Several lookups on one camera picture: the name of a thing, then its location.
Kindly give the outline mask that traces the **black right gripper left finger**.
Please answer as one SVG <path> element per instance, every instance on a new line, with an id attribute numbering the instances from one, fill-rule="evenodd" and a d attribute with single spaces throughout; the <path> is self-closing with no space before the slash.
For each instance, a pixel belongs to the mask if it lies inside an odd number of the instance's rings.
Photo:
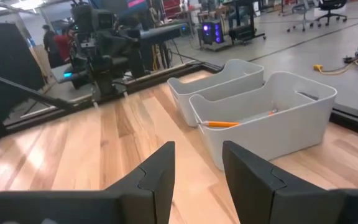
<path id="1" fill-rule="evenodd" d="M 175 143 L 104 190 L 0 192 L 0 223 L 168 223 Z"/>

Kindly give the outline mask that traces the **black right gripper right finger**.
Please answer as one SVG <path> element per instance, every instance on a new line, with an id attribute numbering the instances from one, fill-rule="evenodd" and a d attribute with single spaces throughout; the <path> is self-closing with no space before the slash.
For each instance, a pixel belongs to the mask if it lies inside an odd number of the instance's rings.
<path id="1" fill-rule="evenodd" d="M 232 141 L 223 164 L 241 223 L 358 223 L 358 189 L 322 189 Z"/>

